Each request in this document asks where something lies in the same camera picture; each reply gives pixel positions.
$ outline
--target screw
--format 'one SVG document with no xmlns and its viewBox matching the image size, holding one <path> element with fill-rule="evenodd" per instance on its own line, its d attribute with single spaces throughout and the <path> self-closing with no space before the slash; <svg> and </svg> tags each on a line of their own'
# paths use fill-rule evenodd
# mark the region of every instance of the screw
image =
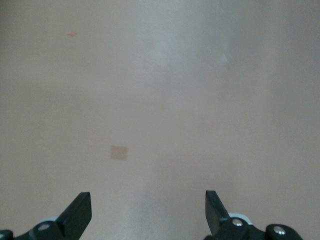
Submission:
<svg viewBox="0 0 320 240">
<path fill-rule="evenodd" d="M 241 227 L 243 225 L 242 221 L 240 219 L 233 219 L 232 220 L 233 225 L 236 225 L 237 227 Z"/>
<path fill-rule="evenodd" d="M 273 230 L 279 235 L 285 235 L 286 234 L 286 231 L 280 226 L 275 226 L 273 228 Z"/>
<path fill-rule="evenodd" d="M 49 224 L 42 224 L 40 227 L 38 227 L 38 230 L 39 231 L 43 231 L 43 230 L 46 230 L 50 227 Z"/>
</svg>

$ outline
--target floor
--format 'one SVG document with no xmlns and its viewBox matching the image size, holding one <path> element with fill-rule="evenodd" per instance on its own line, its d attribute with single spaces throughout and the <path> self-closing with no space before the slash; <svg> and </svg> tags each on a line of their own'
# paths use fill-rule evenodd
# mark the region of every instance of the floor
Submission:
<svg viewBox="0 0 320 240">
<path fill-rule="evenodd" d="M 320 3 L 1 1 L 0 228 L 202 240 L 205 191 L 317 239 Z"/>
</svg>

